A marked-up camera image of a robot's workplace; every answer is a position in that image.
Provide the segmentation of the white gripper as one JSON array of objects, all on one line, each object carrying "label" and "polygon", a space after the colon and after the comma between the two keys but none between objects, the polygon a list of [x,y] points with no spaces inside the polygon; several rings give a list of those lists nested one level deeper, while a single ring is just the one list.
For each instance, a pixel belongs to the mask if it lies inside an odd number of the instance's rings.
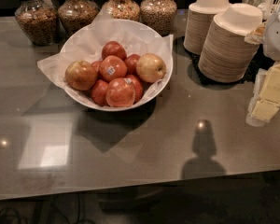
[{"label": "white gripper", "polygon": [[[280,61],[280,5],[267,20],[245,36],[252,45],[263,43],[266,57]],[[254,127],[263,126],[280,110],[280,62],[268,70],[260,69],[256,75],[253,97],[250,100],[246,122]]]}]

